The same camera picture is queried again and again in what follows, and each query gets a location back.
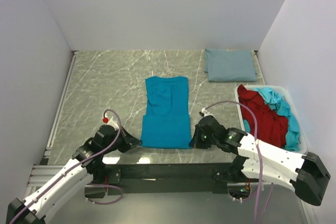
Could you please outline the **teal blue t-shirt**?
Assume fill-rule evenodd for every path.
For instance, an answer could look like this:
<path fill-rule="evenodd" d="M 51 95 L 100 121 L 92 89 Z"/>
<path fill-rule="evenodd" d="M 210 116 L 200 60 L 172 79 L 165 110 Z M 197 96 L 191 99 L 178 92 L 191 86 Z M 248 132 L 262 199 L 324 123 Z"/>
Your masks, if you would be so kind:
<path fill-rule="evenodd" d="M 188 78 L 153 76 L 145 80 L 145 86 L 147 103 L 142 121 L 142 146 L 189 149 Z"/>

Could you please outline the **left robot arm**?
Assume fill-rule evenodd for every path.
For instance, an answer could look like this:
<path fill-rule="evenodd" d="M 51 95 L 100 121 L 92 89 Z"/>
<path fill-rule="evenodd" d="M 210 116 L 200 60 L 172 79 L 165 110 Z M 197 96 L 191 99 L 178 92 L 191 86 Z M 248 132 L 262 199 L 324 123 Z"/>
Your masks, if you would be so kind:
<path fill-rule="evenodd" d="M 45 223 L 47 212 L 76 189 L 93 183 L 109 187 L 105 154 L 125 153 L 142 144 L 123 127 L 103 125 L 95 135 L 76 149 L 72 158 L 39 190 L 23 200 L 14 199 L 7 208 L 6 223 Z"/>

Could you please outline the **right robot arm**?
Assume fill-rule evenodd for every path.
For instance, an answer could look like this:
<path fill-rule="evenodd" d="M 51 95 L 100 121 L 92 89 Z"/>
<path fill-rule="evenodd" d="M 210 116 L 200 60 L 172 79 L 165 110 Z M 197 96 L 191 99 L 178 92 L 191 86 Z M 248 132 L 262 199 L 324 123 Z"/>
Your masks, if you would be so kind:
<path fill-rule="evenodd" d="M 255 140 L 253 135 L 243 130 L 225 128 L 211 114 L 201 115 L 191 146 L 201 149 L 216 146 L 226 153 L 235 154 L 227 169 L 212 173 L 218 182 L 240 183 L 262 179 L 292 190 L 301 200 L 313 206 L 321 205 L 331 178 L 317 154 L 290 152 Z"/>

